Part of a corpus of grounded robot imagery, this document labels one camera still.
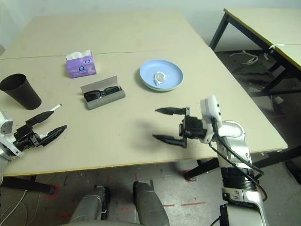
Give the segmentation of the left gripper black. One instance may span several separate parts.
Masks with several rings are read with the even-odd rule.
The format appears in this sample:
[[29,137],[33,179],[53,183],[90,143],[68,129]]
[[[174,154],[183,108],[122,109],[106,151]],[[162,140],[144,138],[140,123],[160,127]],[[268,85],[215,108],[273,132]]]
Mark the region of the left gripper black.
[[32,129],[32,126],[45,121],[49,118],[54,111],[42,112],[29,120],[22,127],[18,128],[14,133],[14,138],[16,139],[13,144],[18,150],[25,150],[31,147],[46,146],[55,139],[57,139],[66,129],[67,126],[60,126],[53,129],[47,133],[39,135],[35,133]]

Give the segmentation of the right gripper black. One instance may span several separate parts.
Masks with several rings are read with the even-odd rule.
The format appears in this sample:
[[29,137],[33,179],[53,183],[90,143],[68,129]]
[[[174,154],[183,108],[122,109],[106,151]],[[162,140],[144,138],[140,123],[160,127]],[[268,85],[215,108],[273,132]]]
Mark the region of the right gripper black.
[[173,136],[167,135],[155,135],[152,136],[156,139],[170,145],[176,145],[183,148],[187,148],[187,138],[189,139],[204,139],[206,135],[206,129],[203,128],[203,122],[197,117],[190,116],[190,109],[176,108],[176,107],[163,107],[155,110],[158,113],[166,115],[185,115],[184,119],[179,125],[179,136],[182,139],[176,139]]

